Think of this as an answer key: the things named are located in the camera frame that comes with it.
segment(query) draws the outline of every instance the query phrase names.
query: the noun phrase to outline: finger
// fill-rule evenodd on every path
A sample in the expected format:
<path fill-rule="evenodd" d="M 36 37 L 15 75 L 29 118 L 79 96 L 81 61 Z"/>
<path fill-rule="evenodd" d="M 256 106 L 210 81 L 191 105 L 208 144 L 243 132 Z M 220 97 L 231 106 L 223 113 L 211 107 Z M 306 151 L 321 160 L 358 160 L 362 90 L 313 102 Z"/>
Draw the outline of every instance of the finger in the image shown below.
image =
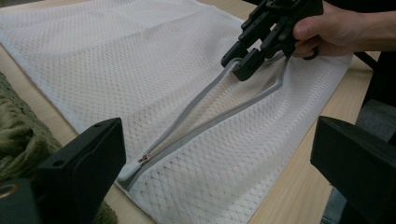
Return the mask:
<path fill-rule="evenodd" d="M 319 55 L 319 49 L 318 47 L 313 48 L 314 53 L 311 56 L 303 57 L 304 60 L 310 61 L 315 59 Z"/>
<path fill-rule="evenodd" d="M 293 36 L 297 40 L 304 40 L 319 35 L 323 29 L 322 16 L 312 16 L 298 21 L 293 28 Z"/>
<path fill-rule="evenodd" d="M 304 54 L 311 51 L 313 48 L 317 47 L 321 42 L 319 36 L 314 36 L 310 39 L 299 41 L 295 44 L 294 54 Z"/>
<path fill-rule="evenodd" d="M 309 58 L 314 56 L 315 52 L 313 49 L 305 52 L 305 53 L 292 53 L 291 55 L 295 58 Z"/>

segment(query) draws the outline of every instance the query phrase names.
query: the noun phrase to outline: white mesh laundry bag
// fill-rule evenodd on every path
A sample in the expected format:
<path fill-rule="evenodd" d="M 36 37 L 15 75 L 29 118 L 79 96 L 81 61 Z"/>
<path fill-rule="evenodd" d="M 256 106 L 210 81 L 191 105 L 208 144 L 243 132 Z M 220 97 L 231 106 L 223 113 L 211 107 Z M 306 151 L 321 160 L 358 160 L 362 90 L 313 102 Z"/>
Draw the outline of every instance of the white mesh laundry bag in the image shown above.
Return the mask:
<path fill-rule="evenodd" d="M 97 0 L 0 15 L 0 41 L 79 133 L 121 118 L 117 185 L 154 220 L 247 223 L 351 57 L 278 53 L 240 82 L 220 60 L 241 23 L 193 0 Z"/>

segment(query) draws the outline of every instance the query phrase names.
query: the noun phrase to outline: zipper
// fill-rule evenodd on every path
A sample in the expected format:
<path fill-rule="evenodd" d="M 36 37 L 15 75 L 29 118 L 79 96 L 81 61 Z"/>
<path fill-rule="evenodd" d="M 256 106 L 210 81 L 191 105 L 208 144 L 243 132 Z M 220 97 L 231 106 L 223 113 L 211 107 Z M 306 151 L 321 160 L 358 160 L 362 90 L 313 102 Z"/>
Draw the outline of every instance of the zipper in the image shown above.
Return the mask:
<path fill-rule="evenodd" d="M 282 53 L 277 54 L 272 59 L 268 60 L 267 62 L 270 63 L 272 61 L 279 60 L 284 55 Z M 266 91 L 261 92 L 254 98 L 235 106 L 225 112 L 217 115 L 213 119 L 210 119 L 203 124 L 195 127 L 188 133 L 184 134 L 183 136 L 179 137 L 173 143 L 166 146 L 164 149 L 159 151 L 156 154 L 151 154 L 151 152 L 158 146 L 162 141 L 166 139 L 190 114 L 190 112 L 201 102 L 201 100 L 227 75 L 229 74 L 233 68 L 240 62 L 241 59 L 233 59 L 231 60 L 227 66 L 223 69 L 223 71 L 209 84 L 204 88 L 198 95 L 194 97 L 194 99 L 186 106 L 186 108 L 182 111 L 182 113 L 177 117 L 174 123 L 161 135 L 154 144 L 143 153 L 142 156 L 139 157 L 138 160 L 132 161 L 131 163 L 125 165 L 119 176 L 118 176 L 118 183 L 124 189 L 130 189 L 134 182 L 137 180 L 139 176 L 141 176 L 149 167 L 154 165 L 156 162 L 160 161 L 167 155 L 171 154 L 172 152 L 176 151 L 178 148 L 183 147 L 186 145 L 192 138 L 199 135 L 203 131 L 215 126 L 216 124 L 222 122 L 223 120 L 239 113 L 240 111 L 250 107 L 251 105 L 256 104 L 260 100 L 264 99 L 274 91 L 277 91 L 283 85 L 283 78 L 285 74 L 285 70 L 289 61 L 289 58 L 286 58 L 282 71 L 280 75 L 276 78 L 276 82 L 268 88 Z"/>

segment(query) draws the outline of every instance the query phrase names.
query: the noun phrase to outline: table surface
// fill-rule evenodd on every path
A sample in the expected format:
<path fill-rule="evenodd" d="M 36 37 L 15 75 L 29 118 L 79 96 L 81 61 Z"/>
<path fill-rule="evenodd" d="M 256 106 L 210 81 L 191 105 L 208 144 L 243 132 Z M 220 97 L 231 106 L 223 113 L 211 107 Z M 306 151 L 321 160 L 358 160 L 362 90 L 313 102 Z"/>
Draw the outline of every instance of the table surface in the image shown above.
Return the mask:
<path fill-rule="evenodd" d="M 15 7 L 3 7 L 0 8 L 0 13 L 56 7 L 82 1 L 84 0 L 47 0 Z M 248 14 L 255 8 L 254 5 L 241 0 L 200 0 L 200 2 L 214 5 L 242 20 L 246 20 Z M 377 56 L 377 52 L 370 53 L 374 57 Z M 32 107 L 38 118 L 49 126 L 53 135 L 63 145 L 77 136 L 75 130 L 59 111 L 50 104 L 2 47 L 0 47 L 0 72 L 6 75 L 13 89 Z M 345 77 L 321 115 L 354 123 L 359 115 L 372 73 L 367 65 L 354 57 Z M 249 223 L 320 223 L 332 187 L 309 161 L 315 125 L 316 123 L 308 131 Z M 116 211 L 120 224 L 154 223 L 116 186 L 110 189 L 105 200 Z"/>

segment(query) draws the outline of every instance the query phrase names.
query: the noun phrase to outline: black bracket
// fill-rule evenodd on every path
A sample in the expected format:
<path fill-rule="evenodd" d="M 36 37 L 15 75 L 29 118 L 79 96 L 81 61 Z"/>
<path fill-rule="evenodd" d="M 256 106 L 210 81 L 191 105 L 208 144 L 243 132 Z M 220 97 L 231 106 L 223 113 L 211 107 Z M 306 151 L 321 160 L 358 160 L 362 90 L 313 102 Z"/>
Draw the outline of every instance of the black bracket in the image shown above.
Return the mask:
<path fill-rule="evenodd" d="M 92 223 L 126 162 L 120 119 L 91 126 L 28 179 L 0 183 L 0 220 L 7 224 Z"/>
<path fill-rule="evenodd" d="M 319 117 L 311 163 L 368 223 L 394 223 L 396 147 L 345 121 Z"/>

